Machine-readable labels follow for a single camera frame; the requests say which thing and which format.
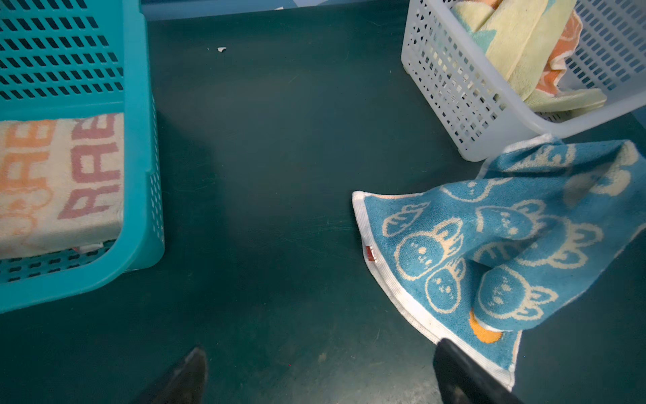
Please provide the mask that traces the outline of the blue bunny pattern towel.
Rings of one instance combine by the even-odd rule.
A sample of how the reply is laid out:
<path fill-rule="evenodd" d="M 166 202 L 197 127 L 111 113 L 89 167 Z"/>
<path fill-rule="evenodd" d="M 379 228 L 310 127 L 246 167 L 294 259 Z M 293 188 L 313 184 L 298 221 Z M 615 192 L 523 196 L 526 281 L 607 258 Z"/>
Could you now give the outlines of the blue bunny pattern towel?
<path fill-rule="evenodd" d="M 628 140 L 543 135 L 471 180 L 352 202 L 365 262 L 400 314 L 511 389 L 523 332 L 584 294 L 644 230 L 645 159 Z"/>

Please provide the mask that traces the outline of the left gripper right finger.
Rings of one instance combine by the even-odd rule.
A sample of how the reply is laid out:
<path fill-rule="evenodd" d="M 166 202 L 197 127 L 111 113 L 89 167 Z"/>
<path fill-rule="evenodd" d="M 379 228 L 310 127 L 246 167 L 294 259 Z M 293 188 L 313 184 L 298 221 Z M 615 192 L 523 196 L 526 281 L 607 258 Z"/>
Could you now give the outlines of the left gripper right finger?
<path fill-rule="evenodd" d="M 523 404 L 447 338 L 437 344 L 433 368 L 444 404 Z"/>

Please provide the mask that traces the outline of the cream RABBIT lettered towel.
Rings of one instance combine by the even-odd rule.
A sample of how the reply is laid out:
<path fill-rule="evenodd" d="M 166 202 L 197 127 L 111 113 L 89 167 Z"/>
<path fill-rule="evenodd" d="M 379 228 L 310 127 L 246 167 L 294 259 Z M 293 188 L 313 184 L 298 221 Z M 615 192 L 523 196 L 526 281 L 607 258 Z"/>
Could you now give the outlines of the cream RABBIT lettered towel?
<path fill-rule="evenodd" d="M 2 122 L 2 258 L 114 240 L 123 209 L 122 114 Z"/>

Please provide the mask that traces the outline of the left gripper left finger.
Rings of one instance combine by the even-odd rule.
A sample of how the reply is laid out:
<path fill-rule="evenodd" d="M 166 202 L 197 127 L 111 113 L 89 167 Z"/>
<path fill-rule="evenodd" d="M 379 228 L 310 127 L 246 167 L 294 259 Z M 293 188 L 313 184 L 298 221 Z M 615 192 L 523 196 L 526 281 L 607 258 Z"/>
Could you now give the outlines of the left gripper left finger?
<path fill-rule="evenodd" d="M 141 392 L 133 403 L 202 403 L 208 380 L 205 351 L 194 347 Z"/>

